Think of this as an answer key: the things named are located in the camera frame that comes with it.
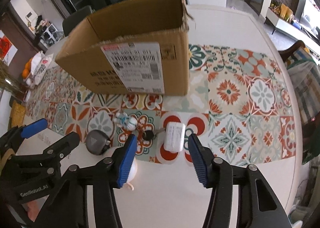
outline blue and white toy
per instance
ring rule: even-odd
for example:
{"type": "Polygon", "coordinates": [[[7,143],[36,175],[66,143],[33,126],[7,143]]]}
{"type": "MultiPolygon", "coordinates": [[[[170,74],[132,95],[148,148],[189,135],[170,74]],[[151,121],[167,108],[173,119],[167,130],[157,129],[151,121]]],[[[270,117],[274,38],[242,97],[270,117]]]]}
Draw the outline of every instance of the blue and white toy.
{"type": "Polygon", "coordinates": [[[113,122],[120,128],[124,127],[126,130],[134,131],[138,126],[138,121],[132,116],[128,116],[125,112],[117,112],[113,122]]]}

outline key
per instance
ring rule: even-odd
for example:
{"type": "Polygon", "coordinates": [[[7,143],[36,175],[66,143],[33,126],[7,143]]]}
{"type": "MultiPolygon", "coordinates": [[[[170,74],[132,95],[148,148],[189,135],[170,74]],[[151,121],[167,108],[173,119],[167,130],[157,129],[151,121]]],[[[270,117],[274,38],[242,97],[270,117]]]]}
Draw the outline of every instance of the key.
{"type": "Polygon", "coordinates": [[[162,129],[157,129],[157,130],[146,130],[143,131],[143,135],[142,138],[146,141],[151,141],[153,140],[159,133],[161,133],[162,131],[165,131],[165,128],[162,129]]]}

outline dining table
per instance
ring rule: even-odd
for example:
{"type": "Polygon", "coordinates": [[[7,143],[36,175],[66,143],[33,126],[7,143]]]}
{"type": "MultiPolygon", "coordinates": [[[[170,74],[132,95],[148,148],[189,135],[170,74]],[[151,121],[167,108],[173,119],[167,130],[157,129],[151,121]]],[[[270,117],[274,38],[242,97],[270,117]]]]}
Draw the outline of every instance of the dining table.
{"type": "MultiPolygon", "coordinates": [[[[17,154],[39,154],[74,131],[81,143],[61,161],[94,165],[103,156],[88,152],[87,134],[105,132],[112,146],[123,146],[129,131],[116,126],[115,113],[137,119],[139,129],[186,126],[183,150],[164,149],[165,133],[146,141],[138,134],[138,170],[134,190],[115,189],[124,228],[202,227],[211,189],[199,183],[187,140],[196,134],[203,146],[232,165],[255,164],[289,214],[302,162],[302,129],[297,99],[284,63],[271,39],[252,15],[230,8],[188,5],[188,94],[96,94],[52,62],[26,103],[25,124],[40,118],[48,128],[26,139],[17,154]]],[[[63,42],[46,55],[54,57],[63,42]]],[[[229,227],[236,227],[238,186],[233,186],[229,227]]],[[[95,227],[92,187],[88,187],[89,227],[95,227]]]]}

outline tablecloth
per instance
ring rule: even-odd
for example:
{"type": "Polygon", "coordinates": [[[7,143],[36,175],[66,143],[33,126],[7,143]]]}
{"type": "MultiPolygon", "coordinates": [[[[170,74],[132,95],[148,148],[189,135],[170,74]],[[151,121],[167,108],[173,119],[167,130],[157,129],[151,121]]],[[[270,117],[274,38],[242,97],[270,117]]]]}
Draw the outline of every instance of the tablecloth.
{"type": "MultiPolygon", "coordinates": [[[[169,121],[186,125],[183,151],[192,165],[188,136],[234,165],[295,156],[296,141],[290,97],[276,61],[263,53],[226,46],[189,44],[189,89],[184,97],[158,94],[104,95],[82,86],[59,66],[47,70],[31,92],[27,115],[46,118],[48,128],[81,141],[93,129],[124,144],[129,132],[112,121],[123,111],[137,118],[140,129],[159,129],[169,121]]],[[[164,133],[153,141],[138,136],[136,157],[174,163],[178,153],[163,147],[164,133]]]]}

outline gray floor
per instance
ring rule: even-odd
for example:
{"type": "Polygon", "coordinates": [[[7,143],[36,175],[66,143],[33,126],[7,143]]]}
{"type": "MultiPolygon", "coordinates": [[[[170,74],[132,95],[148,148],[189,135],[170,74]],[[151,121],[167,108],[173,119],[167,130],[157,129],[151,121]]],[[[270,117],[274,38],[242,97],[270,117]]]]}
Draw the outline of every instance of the gray floor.
{"type": "MultiPolygon", "coordinates": [[[[257,13],[243,0],[227,0],[227,7],[235,8],[237,10],[252,14],[253,17],[257,19],[258,22],[263,24],[263,21],[261,20],[261,18],[259,18],[257,13]]],[[[269,35],[270,39],[272,40],[277,50],[288,49],[291,45],[293,45],[296,42],[291,37],[278,31],[274,32],[274,34],[272,35],[272,30],[273,30],[272,26],[263,24],[263,28],[269,35]]]]}

